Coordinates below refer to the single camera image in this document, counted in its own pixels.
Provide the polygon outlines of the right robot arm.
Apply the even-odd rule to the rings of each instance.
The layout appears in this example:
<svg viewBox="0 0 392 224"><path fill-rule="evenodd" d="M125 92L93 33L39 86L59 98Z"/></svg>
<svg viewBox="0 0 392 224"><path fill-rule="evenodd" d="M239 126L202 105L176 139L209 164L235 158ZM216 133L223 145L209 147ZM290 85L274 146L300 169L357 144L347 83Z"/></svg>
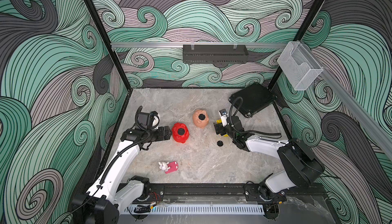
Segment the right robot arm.
<svg viewBox="0 0 392 224"><path fill-rule="evenodd" d="M259 183L257 191L262 201L283 201L284 190L308 188L324 173L324 164L303 141L267 139L260 132L247 132L239 117L229 115L226 110L220 111L220 117L214 124L217 135L229 136L240 150L269 155L282 163L283 171L270 174Z"/></svg>

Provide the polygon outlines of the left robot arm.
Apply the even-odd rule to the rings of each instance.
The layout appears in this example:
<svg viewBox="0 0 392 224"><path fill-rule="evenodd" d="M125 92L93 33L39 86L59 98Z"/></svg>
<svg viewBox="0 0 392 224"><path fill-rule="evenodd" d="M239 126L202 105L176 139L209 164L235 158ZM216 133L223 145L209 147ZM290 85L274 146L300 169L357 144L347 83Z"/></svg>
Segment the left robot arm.
<svg viewBox="0 0 392 224"><path fill-rule="evenodd" d="M156 111L142 112L139 107L134 125L121 135L116 153L98 179L85 194L74 197L71 203L73 224L116 224L121 211L140 197L149 196L149 179L136 176L119 189L132 161L141 150L148 150L152 142L171 138L170 127L161 127Z"/></svg>

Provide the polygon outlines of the yellow piggy bank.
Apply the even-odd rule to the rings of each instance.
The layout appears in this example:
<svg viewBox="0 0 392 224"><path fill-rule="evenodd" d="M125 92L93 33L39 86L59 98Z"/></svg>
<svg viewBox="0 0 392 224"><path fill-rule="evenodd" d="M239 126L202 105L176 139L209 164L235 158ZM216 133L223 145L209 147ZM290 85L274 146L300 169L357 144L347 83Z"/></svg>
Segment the yellow piggy bank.
<svg viewBox="0 0 392 224"><path fill-rule="evenodd" d="M226 137L228 136L225 127L223 126L222 120L217 120L216 123L214 123L214 129L217 135Z"/></svg>

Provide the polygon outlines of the red piggy bank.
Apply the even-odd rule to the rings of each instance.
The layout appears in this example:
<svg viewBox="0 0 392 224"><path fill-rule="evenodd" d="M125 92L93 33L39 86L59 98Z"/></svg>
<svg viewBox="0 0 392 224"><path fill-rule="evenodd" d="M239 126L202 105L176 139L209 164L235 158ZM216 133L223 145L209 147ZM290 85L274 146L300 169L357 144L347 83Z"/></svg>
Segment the red piggy bank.
<svg viewBox="0 0 392 224"><path fill-rule="evenodd" d="M189 138L189 130L186 124L175 123L172 127L172 137L178 143L186 143Z"/></svg>

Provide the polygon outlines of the peach piggy bank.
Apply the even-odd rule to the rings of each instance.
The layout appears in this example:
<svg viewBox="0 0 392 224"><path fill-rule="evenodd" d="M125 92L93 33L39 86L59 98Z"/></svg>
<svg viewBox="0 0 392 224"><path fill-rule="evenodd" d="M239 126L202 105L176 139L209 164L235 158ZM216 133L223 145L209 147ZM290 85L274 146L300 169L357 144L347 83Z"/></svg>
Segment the peach piggy bank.
<svg viewBox="0 0 392 224"><path fill-rule="evenodd" d="M196 127L204 129L209 123L209 116L206 110L196 110L193 113L193 122Z"/></svg>

